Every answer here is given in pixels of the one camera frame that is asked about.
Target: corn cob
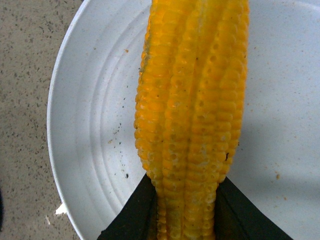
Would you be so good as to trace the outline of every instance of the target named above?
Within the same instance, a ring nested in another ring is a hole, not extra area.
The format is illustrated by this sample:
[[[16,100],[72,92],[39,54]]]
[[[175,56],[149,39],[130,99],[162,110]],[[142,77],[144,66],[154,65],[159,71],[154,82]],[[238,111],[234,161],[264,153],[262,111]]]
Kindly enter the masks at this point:
[[[134,135],[159,240],[214,239],[216,189],[240,137],[248,26],[248,0],[152,0]]]

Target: white object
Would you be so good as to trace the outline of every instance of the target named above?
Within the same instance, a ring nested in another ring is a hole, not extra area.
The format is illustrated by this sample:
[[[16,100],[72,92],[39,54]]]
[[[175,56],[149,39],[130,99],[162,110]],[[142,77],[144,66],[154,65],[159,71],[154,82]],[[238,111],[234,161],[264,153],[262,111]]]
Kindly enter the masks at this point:
[[[61,45],[47,134],[55,182],[82,240],[96,240],[145,171],[135,95],[150,0],[87,0]],[[320,0],[251,0],[249,74],[229,178],[299,240],[320,236]]]

